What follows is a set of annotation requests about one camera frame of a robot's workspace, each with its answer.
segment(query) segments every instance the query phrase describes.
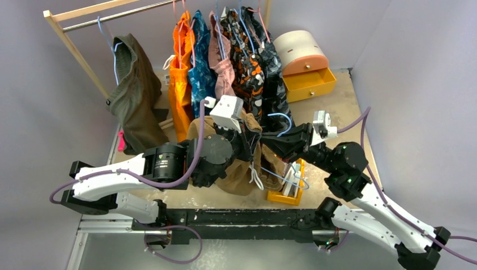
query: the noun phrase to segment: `pink clothes hanger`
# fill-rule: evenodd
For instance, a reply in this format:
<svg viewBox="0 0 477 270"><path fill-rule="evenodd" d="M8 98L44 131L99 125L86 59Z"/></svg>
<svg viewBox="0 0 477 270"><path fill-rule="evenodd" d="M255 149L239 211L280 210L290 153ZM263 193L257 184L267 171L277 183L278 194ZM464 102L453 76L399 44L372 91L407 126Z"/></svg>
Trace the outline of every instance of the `pink clothes hanger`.
<svg viewBox="0 0 477 270"><path fill-rule="evenodd" d="M251 8L249 8L249 11L251 12L257 12L258 13L258 17L260 18L260 22L262 23L262 27L263 27L263 30L265 31L265 36L267 37L267 41L270 43L270 37L268 36L268 32L267 32L267 28L265 27L265 23L263 23L263 18L262 18L262 2L261 0L258 0L258 9L257 10L253 10Z"/></svg>

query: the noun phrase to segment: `clothing rack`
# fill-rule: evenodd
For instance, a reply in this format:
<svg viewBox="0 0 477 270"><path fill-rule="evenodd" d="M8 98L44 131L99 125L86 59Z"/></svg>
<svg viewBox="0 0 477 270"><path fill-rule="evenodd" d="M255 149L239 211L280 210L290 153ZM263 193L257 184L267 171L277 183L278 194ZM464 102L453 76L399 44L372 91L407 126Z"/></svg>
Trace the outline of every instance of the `clothing rack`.
<svg viewBox="0 0 477 270"><path fill-rule="evenodd" d="M84 71L88 74L91 80L93 80L94 84L96 85L96 87L98 87L98 89L100 90L100 92L103 94L105 98L108 98L109 96L106 88L101 83L101 80L95 74L93 69L88 64L88 62L86 62L83 55L79 52L78 48L75 46L73 41L71 41L68 35L66 35L66 33L70 31L85 28L91 25L97 25L98 21L97 20L87 21L81 24L76 24L76 25L65 27L65 28L63 28L60 25L60 21L70 20L73 18L81 17L83 15L87 15L87 14L91 14L95 12L101 12L103 10L108 10L110 8L119 7L119 6L126 5L132 2L137 2L137 1L139 0L112 0L112 1L104 2L100 4L95 4L93 6L83 7L77 10L60 13L57 15L53 15L49 10L43 11L43 16L45 20L49 23L49 25L55 31L55 33L58 35L61 41L63 41L66 48L68 48L71 54L75 57L79 65L84 69ZM150 4L145 7L135 8L133 10L129 10L129 11L117 13L111 16L100 18L100 22L115 20L121 17L137 14L139 12L151 10L157 7L163 7L163 6L172 4L173 2L180 2L180 1L181 0L167 0L167 1L156 3L156 4ZM271 10L271 0L265 0L263 18L264 18L264 23L266 27L268 27L270 10ZM161 128L171 127L173 125L172 119L167 119L166 121L162 121L159 125L161 126Z"/></svg>

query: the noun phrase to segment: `wooden leg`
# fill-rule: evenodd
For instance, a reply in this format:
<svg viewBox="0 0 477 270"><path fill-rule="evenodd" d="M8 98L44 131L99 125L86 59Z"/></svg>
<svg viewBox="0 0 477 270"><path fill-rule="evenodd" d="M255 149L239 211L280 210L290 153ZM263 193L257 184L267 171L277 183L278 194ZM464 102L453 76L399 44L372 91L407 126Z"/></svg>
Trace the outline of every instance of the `wooden leg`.
<svg viewBox="0 0 477 270"><path fill-rule="evenodd" d="M79 65L81 65L81 67L84 69L84 71L86 71L88 76L93 80L94 84L99 88L99 90L103 94L103 96L105 98L108 98L109 95L106 91L106 88L101 83L98 76L96 76L93 69L91 69L91 67L88 65L88 62L86 62L86 60L83 58L81 53L78 51L78 48L76 48L76 46L73 44L71 39L65 33L63 33L63 28L58 24L58 22L55 20L55 18L51 14L51 12L49 10L45 10L45 11L43 11L43 16L44 16L45 20L48 21L49 25L51 26L51 28L53 28L53 30L58 35L58 37L60 37L61 41L63 41L66 48L68 48L68 50L71 52L71 54L76 58Z"/></svg>
<svg viewBox="0 0 477 270"><path fill-rule="evenodd" d="M265 10L265 14L263 15L263 23L268 29L268 23L270 22L270 13L272 13L272 0L265 0L265 6L263 9Z"/></svg>

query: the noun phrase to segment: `orange shirt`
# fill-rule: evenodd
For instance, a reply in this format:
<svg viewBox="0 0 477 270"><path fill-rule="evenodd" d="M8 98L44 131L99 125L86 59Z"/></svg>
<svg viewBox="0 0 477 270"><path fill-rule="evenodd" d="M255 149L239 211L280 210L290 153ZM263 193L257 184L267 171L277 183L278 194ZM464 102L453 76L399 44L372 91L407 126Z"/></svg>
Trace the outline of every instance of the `orange shirt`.
<svg viewBox="0 0 477 270"><path fill-rule="evenodd" d="M190 14L186 11L173 32L174 54L169 68L169 103L177 141L187 138L189 125L194 119L191 107L191 86L187 82L187 72L191 66L192 46L195 43L194 32L190 28Z"/></svg>

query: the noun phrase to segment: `orange drawer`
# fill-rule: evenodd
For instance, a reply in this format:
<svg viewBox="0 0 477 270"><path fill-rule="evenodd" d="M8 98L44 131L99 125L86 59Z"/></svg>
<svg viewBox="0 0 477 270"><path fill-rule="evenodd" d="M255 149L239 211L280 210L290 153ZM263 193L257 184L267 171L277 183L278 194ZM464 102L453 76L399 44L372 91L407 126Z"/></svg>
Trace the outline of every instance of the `orange drawer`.
<svg viewBox="0 0 477 270"><path fill-rule="evenodd" d="M288 102L305 100L330 93L336 85L336 78L327 67L303 73L283 76Z"/></svg>

